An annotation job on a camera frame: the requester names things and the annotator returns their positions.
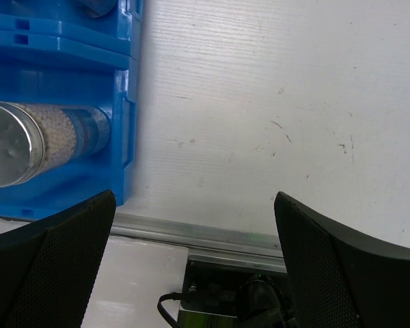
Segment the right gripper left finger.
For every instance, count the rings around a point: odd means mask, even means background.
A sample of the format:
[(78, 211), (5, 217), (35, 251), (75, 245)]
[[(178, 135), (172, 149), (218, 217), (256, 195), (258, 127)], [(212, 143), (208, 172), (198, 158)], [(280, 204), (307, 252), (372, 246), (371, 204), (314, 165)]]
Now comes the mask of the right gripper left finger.
[(0, 327), (80, 327), (116, 210), (106, 190), (0, 234)]

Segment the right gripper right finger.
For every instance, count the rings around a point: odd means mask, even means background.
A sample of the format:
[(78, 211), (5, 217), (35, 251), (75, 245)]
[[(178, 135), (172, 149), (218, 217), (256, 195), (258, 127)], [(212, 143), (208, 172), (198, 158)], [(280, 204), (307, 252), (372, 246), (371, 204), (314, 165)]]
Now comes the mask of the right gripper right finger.
[(298, 327), (410, 327), (410, 248), (352, 229), (284, 192), (274, 212)]

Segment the silver-lid blue-label bottle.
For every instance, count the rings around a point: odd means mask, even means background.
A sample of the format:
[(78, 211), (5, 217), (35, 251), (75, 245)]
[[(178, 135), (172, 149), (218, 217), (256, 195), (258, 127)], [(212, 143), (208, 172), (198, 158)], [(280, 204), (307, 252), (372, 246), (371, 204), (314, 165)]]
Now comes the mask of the silver-lid blue-label bottle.
[(109, 118), (95, 107), (0, 101), (0, 188), (92, 156), (110, 134)]

